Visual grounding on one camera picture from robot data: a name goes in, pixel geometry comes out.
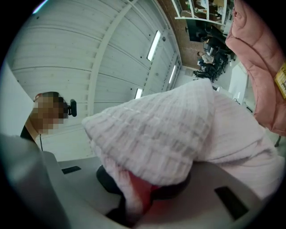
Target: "fluorescent light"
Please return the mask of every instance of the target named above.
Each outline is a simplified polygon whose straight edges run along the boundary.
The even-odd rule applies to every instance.
[[[154,38],[154,40],[153,40],[153,43],[152,43],[152,45],[151,45],[151,48],[150,48],[150,50],[149,50],[148,56],[147,56],[147,59],[148,59],[149,61],[151,61],[152,58],[153,58],[153,55],[154,55],[154,53],[155,53],[155,50],[156,50],[157,44],[158,44],[158,42],[159,42],[160,36],[161,36],[161,33],[160,33],[160,31],[158,30],[157,33],[156,33],[156,35],[155,35],[155,38]]]
[[[43,1],[43,2],[34,10],[33,14],[36,13],[36,12],[38,12],[38,11],[40,10],[40,8],[42,8],[42,6],[43,6],[47,1],[48,1],[48,0]]]
[[[172,71],[172,74],[171,74],[171,77],[170,77],[169,83],[171,83],[171,81],[172,81],[172,78],[173,78],[173,75],[174,75],[175,69],[176,69],[176,66],[174,65],[174,68],[173,68],[173,71]]]
[[[141,98],[142,92],[143,92],[142,89],[137,88],[135,99]]]

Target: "yellow tag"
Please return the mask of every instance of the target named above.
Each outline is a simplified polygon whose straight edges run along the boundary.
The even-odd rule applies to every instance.
[[[276,74],[274,81],[276,82],[283,98],[286,98],[286,62],[282,65]]]

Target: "white textured towel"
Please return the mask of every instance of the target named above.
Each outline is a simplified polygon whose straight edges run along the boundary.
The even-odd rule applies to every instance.
[[[208,79],[108,108],[82,123],[131,220],[148,209],[155,186],[184,181],[193,161],[218,164],[261,198],[282,177],[284,158],[264,129]]]

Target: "shelf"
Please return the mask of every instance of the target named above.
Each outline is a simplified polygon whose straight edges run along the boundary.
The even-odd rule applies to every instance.
[[[192,17],[195,17],[195,14],[193,12],[193,9],[194,9],[193,0],[189,0],[189,7],[191,9]]]
[[[182,7],[181,7],[180,2],[178,0],[172,0],[172,3],[173,3],[173,6],[175,8],[175,11],[176,11],[178,17],[180,17],[181,12],[182,12]]]
[[[224,0],[224,4],[223,4],[223,17],[222,17],[222,23],[224,24],[225,22],[225,17],[227,14],[227,0]]]
[[[221,21],[210,20],[209,0],[205,0],[205,3],[206,3],[205,7],[201,5],[196,6],[194,3],[195,0],[188,0],[189,2],[188,10],[186,10],[186,7],[181,6],[182,0],[171,0],[171,1],[177,13],[177,17],[175,17],[175,19],[192,19],[192,20],[206,21],[206,22],[217,24],[217,25],[225,26],[224,22],[225,22],[226,14],[227,14],[227,0],[223,0],[224,8],[223,8],[223,15],[222,15]],[[195,6],[198,7],[199,9],[204,9],[205,12],[197,13],[197,15],[195,15],[195,12],[194,12]]]
[[[210,6],[209,6],[209,0],[206,0],[206,19],[210,19]]]

